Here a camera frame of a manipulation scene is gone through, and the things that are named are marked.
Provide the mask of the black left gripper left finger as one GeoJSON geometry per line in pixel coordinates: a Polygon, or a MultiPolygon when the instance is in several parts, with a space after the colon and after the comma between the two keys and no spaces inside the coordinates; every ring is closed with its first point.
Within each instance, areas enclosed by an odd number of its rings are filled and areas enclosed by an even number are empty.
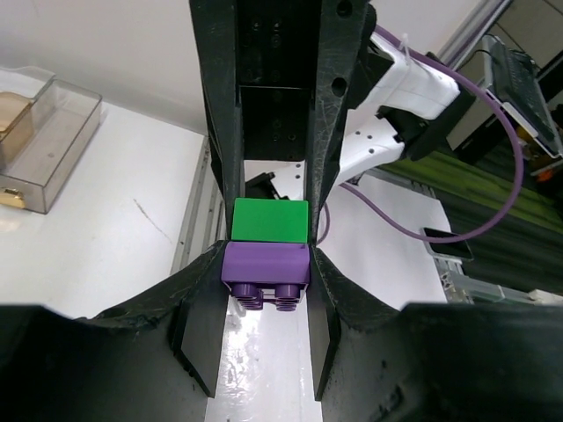
{"type": "Polygon", "coordinates": [[[228,305],[225,242],[94,318],[1,308],[4,421],[202,421],[228,305]]]}

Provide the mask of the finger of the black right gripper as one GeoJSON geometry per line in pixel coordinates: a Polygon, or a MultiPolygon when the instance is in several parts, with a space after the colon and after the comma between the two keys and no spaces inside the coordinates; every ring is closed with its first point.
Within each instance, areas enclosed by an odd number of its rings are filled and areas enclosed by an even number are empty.
{"type": "Polygon", "coordinates": [[[347,93],[368,14],[367,1],[321,3],[316,85],[305,155],[311,242],[317,240],[320,211],[340,170],[347,93]]]}
{"type": "Polygon", "coordinates": [[[226,236],[230,236],[235,201],[244,193],[242,112],[237,100],[236,3],[191,1],[189,5],[208,131],[219,159],[226,236]]]}

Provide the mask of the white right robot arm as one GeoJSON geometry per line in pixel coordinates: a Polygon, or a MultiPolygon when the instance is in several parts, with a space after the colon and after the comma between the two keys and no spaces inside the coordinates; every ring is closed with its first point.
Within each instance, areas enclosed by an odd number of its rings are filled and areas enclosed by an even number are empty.
{"type": "Polygon", "coordinates": [[[430,151],[426,130],[447,134],[472,102],[434,56],[377,40],[367,1],[193,1],[190,11],[228,229],[245,195],[245,161],[304,162],[315,240],[350,111],[390,119],[418,157],[430,151]]]}

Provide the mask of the green curved lego brick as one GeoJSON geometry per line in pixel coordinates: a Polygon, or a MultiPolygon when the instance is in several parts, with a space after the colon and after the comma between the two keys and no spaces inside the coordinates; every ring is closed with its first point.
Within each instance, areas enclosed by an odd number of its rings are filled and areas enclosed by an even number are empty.
{"type": "Polygon", "coordinates": [[[306,200],[237,198],[230,239],[233,241],[307,244],[306,200]]]}

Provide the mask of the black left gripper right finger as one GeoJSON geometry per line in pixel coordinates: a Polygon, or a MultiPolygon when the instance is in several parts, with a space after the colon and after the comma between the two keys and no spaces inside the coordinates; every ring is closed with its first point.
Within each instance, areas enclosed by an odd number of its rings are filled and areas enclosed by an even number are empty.
{"type": "Polygon", "coordinates": [[[562,310],[411,303],[396,310],[311,247],[314,396],[326,421],[559,421],[562,310]]]}

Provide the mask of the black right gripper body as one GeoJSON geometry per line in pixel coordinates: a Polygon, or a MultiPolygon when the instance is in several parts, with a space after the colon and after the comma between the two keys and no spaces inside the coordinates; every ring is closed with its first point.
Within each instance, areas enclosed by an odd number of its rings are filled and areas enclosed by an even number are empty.
{"type": "Polygon", "coordinates": [[[246,160],[301,161],[316,83],[319,1],[238,1],[246,160]]]}

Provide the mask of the purple butterfly lego brick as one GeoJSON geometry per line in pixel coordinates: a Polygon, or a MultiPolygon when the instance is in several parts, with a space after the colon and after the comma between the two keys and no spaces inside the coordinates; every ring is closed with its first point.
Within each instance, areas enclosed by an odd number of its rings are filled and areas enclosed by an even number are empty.
{"type": "Polygon", "coordinates": [[[294,311],[310,283],[307,244],[227,243],[221,281],[246,310],[272,304],[280,312],[294,311]]]}

